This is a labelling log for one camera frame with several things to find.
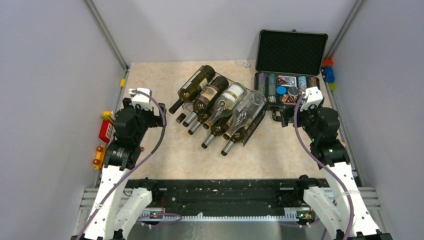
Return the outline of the green wine bottle front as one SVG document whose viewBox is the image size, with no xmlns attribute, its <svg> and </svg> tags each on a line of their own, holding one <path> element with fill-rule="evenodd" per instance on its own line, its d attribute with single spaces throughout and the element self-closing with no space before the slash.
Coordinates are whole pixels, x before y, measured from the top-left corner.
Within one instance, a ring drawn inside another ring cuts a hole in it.
<svg viewBox="0 0 424 240">
<path fill-rule="evenodd" d="M 205 120 L 197 120 L 187 131 L 189 135 L 193 135 L 203 124 Z"/>
</svg>

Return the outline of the green wine bottle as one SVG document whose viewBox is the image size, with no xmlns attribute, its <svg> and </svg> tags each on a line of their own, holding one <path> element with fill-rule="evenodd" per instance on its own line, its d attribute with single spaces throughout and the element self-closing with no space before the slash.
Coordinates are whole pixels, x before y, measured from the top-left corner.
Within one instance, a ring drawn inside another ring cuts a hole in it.
<svg viewBox="0 0 424 240">
<path fill-rule="evenodd" d="M 197 120 L 187 131 L 189 135 L 193 135 L 203 124 L 205 120 Z"/>
<path fill-rule="evenodd" d="M 203 149 L 207 149 L 209 147 L 209 145 L 211 144 L 211 142 L 219 136 L 222 136 L 227 129 L 229 128 L 231 124 L 229 122 L 226 123 L 215 123 L 211 126 L 211 131 L 210 134 L 208 135 L 208 137 L 203 141 L 203 143 L 201 144 L 201 147 Z"/>
<path fill-rule="evenodd" d="M 247 127 L 242 127 L 238 129 L 232 137 L 228 140 L 227 144 L 221 151 L 222 156 L 227 156 L 230 150 L 236 145 L 236 144 L 245 144 L 246 138 L 248 135 Z"/>
<path fill-rule="evenodd" d="M 188 127 L 195 119 L 198 119 L 204 114 L 209 107 L 212 106 L 213 100 L 215 100 L 220 94 L 223 93 L 229 86 L 229 82 L 226 77 L 218 76 L 212 83 L 207 85 L 203 92 L 196 98 L 193 103 L 193 111 L 184 120 L 182 125 Z"/>
</svg>

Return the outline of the clear round bottle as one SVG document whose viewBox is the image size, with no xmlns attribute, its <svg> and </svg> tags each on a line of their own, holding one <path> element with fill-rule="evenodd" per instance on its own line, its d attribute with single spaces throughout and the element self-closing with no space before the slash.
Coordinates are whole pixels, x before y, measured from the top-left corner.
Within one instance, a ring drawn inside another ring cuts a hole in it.
<svg viewBox="0 0 424 240">
<path fill-rule="evenodd" d="M 248 93 L 243 101 L 234 109 L 232 122 L 223 135 L 224 139 L 230 140 L 238 129 L 249 125 L 265 106 L 266 102 L 265 95 L 259 90 L 252 90 Z"/>
</svg>

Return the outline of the dark bottle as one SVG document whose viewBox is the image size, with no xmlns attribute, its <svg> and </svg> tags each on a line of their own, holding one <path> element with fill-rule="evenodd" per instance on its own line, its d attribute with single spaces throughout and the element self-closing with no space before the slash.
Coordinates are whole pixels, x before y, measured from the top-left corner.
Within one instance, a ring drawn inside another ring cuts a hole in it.
<svg viewBox="0 0 424 240">
<path fill-rule="evenodd" d="M 192 102 L 213 80 L 216 71 L 210 65 L 201 66 L 178 90 L 178 100 L 168 109 L 174 114 L 184 103 Z"/>
</svg>

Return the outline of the green wine bottle back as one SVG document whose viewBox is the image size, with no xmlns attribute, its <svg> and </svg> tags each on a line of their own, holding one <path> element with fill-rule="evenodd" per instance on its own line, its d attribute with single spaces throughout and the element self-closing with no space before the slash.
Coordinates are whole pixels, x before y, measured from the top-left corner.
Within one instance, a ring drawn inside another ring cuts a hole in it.
<svg viewBox="0 0 424 240">
<path fill-rule="evenodd" d="M 236 144 L 245 144 L 246 138 L 248 135 L 247 127 L 242 127 L 238 129 L 232 137 L 228 140 L 227 144 L 221 151 L 222 156 L 227 156 L 230 150 L 236 145 Z"/>
</svg>

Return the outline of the black wire wine rack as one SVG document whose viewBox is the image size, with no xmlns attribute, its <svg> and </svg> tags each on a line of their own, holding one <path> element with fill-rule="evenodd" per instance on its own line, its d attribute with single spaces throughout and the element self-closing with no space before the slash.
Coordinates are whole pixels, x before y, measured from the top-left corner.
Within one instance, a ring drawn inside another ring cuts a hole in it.
<svg viewBox="0 0 424 240">
<path fill-rule="evenodd" d="M 216 78 L 216 77 L 218 77 L 218 76 L 223 76 L 223 75 L 221 75 L 221 74 L 219 74 L 219 73 L 217 73 L 217 72 L 215 72 L 215 76 L 214 76 L 214 78 L 213 78 L 213 80 Z M 235 83 L 234 81 L 232 81 L 232 80 L 230 80 L 230 79 L 228 79 L 227 78 L 227 80 L 228 80 L 228 83 L 229 83 L 229 86 L 231 85 L 231 84 L 233 84 L 233 83 Z M 247 88 L 247 90 L 248 90 L 248 93 L 250 93 L 252 90 L 257 90 L 257 91 L 260 91 L 259 90 L 259 82 L 258 81 L 255 81 L 255 83 L 254 83 L 254 89 L 249 89 L 249 88 Z M 186 111 L 185 112 L 183 112 L 183 113 L 185 113 L 186 114 L 186 118 L 192 113 L 192 111 L 193 111 L 193 103 L 194 103 L 194 101 L 196 100 L 196 98 L 192 101 L 192 102 L 188 102 L 188 103 L 184 103 L 184 106 L 186 106 Z M 217 100 L 217 98 L 216 99 L 214 99 L 213 100 L 213 102 L 212 102 L 212 106 L 210 106 L 209 108 L 208 108 L 208 110 L 204 113 L 204 114 L 202 114 L 199 118 L 196 118 L 187 128 L 190 128 L 197 120 L 200 120 L 200 121 L 203 121 L 203 120 L 207 120 L 210 116 L 211 116 L 211 113 L 212 113 L 212 111 L 213 111 L 213 106 L 214 106 L 214 103 L 215 103 L 215 101 Z M 232 123 L 232 121 L 233 121 L 233 119 L 232 119 L 232 116 L 233 116 L 233 111 L 232 111 L 232 113 L 229 115 L 229 116 L 226 116 L 226 117 L 223 117 L 223 118 L 221 118 L 221 119 L 219 119 L 218 121 L 216 121 L 215 123 L 219 123 L 219 124 L 221 124 L 221 123 L 227 123 L 227 122 L 229 122 L 230 124 Z M 257 127 L 259 126 L 259 124 L 261 123 L 261 121 L 263 120 L 263 118 L 264 118 L 264 116 L 265 116 L 265 114 L 266 114 L 266 104 L 264 105 L 264 107 L 259 111 L 259 113 L 258 113 L 258 115 L 254 118 L 254 120 L 249 124 L 249 125 L 247 125 L 246 127 L 247 127 L 247 138 L 246 138 L 246 140 L 245 140 L 245 142 L 244 142 L 244 144 L 246 144 L 247 142 L 248 142 L 248 140 L 250 139 L 250 137 L 253 135 L 253 133 L 255 132 L 255 130 L 257 129 Z"/>
</svg>

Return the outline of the clear tall glass bottle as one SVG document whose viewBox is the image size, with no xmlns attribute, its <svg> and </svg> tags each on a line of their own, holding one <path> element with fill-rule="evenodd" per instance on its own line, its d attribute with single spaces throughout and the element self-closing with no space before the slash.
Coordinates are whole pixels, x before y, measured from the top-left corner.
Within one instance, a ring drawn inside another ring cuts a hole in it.
<svg viewBox="0 0 424 240">
<path fill-rule="evenodd" d="M 210 117 L 203 123 L 204 129 L 209 129 L 218 120 L 228 117 L 242 102 L 248 93 L 247 88 L 239 83 L 231 84 L 215 101 Z"/>
</svg>

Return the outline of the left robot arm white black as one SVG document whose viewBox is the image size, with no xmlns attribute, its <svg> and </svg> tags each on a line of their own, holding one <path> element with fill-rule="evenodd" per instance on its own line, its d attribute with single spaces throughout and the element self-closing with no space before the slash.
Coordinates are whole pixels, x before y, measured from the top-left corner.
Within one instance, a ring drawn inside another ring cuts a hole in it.
<svg viewBox="0 0 424 240">
<path fill-rule="evenodd" d="M 105 150 L 100 185 L 90 215 L 73 240 L 126 240 L 142 211 L 160 202 L 154 180 L 142 180 L 119 207 L 129 176 L 137 167 L 141 141 L 149 128 L 166 129 L 166 106 L 142 109 L 131 103 L 115 114 L 113 139 Z"/>
</svg>

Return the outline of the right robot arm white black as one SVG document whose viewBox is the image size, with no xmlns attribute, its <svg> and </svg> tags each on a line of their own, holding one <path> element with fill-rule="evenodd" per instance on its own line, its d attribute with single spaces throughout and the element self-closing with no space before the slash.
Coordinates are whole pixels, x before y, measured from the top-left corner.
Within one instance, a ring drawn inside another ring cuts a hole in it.
<svg viewBox="0 0 424 240">
<path fill-rule="evenodd" d="M 280 113 L 284 125 L 293 119 L 301 146 L 317 163 L 333 194 L 329 199 L 317 179 L 302 175 L 296 181 L 294 202 L 310 206 L 324 226 L 323 233 L 333 240 L 391 240 L 367 209 L 347 150 L 337 138 L 339 113 L 316 105 L 307 110 L 290 105 Z"/>
</svg>

